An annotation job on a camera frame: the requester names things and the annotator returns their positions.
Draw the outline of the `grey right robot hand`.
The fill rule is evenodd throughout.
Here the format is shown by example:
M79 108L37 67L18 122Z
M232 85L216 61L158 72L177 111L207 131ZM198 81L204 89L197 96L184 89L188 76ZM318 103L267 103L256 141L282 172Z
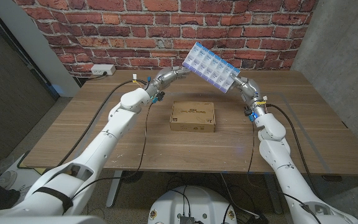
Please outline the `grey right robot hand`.
M232 86L239 89L242 99L249 108L254 109L266 103L267 97L261 94L258 84L253 79L233 74L231 74L231 78L234 80Z

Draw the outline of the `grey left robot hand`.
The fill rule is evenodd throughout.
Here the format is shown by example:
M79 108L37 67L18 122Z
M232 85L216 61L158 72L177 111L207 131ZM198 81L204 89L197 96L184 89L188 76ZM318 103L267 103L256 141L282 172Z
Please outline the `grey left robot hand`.
M185 78L190 72L191 70L182 66L165 67L161 69L157 76L147 85L145 91L150 96L154 96L169 87L175 80Z

